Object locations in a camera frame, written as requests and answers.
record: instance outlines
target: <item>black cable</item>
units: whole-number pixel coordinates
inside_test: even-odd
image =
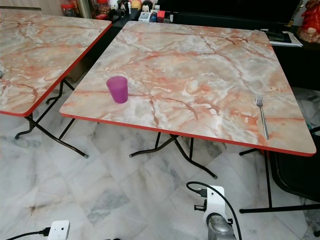
[[[189,185],[191,185],[191,184],[198,184],[198,185],[205,186],[205,187],[211,189],[212,191],[216,192],[216,193],[225,201],[225,203],[229,206],[229,208],[230,208],[230,210],[231,210],[231,212],[232,212],[232,215],[233,215],[233,217],[234,217],[236,229],[237,229],[237,231],[238,231],[239,240],[242,240],[239,222],[238,222],[236,213],[235,213],[234,209],[232,208],[231,204],[229,203],[229,201],[228,201],[218,190],[214,189],[212,186],[210,186],[210,185],[208,185],[208,184],[205,184],[205,183],[199,182],[199,181],[190,181],[190,182],[188,182],[188,183],[186,184],[186,187],[187,187],[190,191],[195,192],[195,193],[197,193],[197,194],[199,193],[199,190],[195,190],[195,189],[189,187]]]
[[[45,229],[43,229],[41,231],[32,231],[32,232],[24,233],[24,234],[21,234],[18,236],[8,238],[7,240],[14,240],[14,239],[22,238],[24,236],[34,235],[34,234],[42,234],[43,236],[47,237],[49,235],[50,229],[51,229],[50,227],[46,227]]]
[[[18,235],[18,236],[14,236],[12,238],[8,238],[7,240],[18,239],[18,238],[22,238],[24,236],[34,235],[34,234],[40,234],[40,231],[33,231],[33,232],[24,233],[24,234],[21,234],[21,235]]]

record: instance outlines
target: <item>toy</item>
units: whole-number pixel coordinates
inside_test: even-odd
[[[129,12],[128,0],[118,0],[118,7],[120,10],[124,10],[125,12]]]
[[[141,2],[139,2],[138,0],[132,0],[131,8],[138,9],[138,11],[139,11],[141,9]]]
[[[150,0],[144,0],[142,3],[142,12],[150,13],[153,3]]]
[[[305,7],[303,24],[297,33],[306,42],[320,44],[320,0],[309,0]]]
[[[119,5],[118,5],[118,1],[117,0],[110,0],[109,4],[110,4],[110,8],[112,10],[116,10],[117,11],[119,9]]]

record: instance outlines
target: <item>marble-pattern tabletop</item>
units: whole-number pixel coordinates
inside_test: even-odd
[[[115,103],[106,81],[128,79]],[[264,97],[269,140],[256,94]],[[60,109],[65,117],[302,156],[316,152],[281,65],[260,31],[128,22]]]
[[[25,117],[111,27],[110,21],[0,15],[0,113]]]

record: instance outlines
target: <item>fork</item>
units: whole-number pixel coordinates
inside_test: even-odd
[[[264,104],[263,104],[263,96],[262,95],[257,95],[255,97],[255,104],[260,109],[265,139],[269,139],[267,124],[266,124],[266,119],[265,119],[265,114],[264,114],[264,109],[263,109]]]

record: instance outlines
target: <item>red table edge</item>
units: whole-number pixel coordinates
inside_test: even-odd
[[[86,121],[90,121],[90,122],[98,122],[98,123],[103,123],[103,124],[112,124],[112,125],[118,125],[118,126],[123,126],[123,127],[135,128],[135,129],[143,129],[143,130],[149,130],[149,131],[153,131],[153,132],[161,132],[161,133],[165,133],[165,134],[174,134],[174,135],[179,135],[179,136],[184,136],[184,137],[189,137],[189,138],[203,139],[203,140],[209,140],[209,141],[213,141],[213,142],[239,145],[239,146],[250,147],[250,148],[254,148],[254,149],[267,150],[267,151],[272,151],[272,152],[277,152],[277,153],[291,154],[291,155],[297,155],[297,156],[303,156],[303,157],[312,157],[317,152],[317,148],[315,148],[314,153],[305,153],[305,152],[299,152],[299,151],[279,149],[279,148],[274,148],[274,147],[269,147],[269,146],[260,146],[260,145],[245,143],[245,142],[239,142],[239,141],[220,139],[220,138],[215,138],[215,137],[200,136],[200,135],[194,135],[194,134],[189,134],[189,133],[184,133],[184,132],[170,131],[170,130],[148,127],[148,126],[140,126],[140,125],[129,124],[129,123],[124,123],[124,122],[108,121],[108,120],[102,120],[102,119],[96,119],[96,118],[90,118],[90,117],[84,117],[84,116],[69,115],[69,114],[65,114],[62,112],[60,112],[60,114],[64,117],[67,117],[67,118],[80,119],[80,120],[86,120]]]
[[[111,28],[112,23],[110,22],[100,35],[83,51],[83,53],[68,67],[67,70],[47,89],[47,91],[32,105],[32,107],[25,113],[14,113],[0,110],[0,114],[15,116],[15,117],[27,117],[29,116],[41,103],[42,101],[55,89],[55,87],[65,78],[65,76],[80,62],[80,60],[89,52],[89,50],[99,41],[99,39]]]

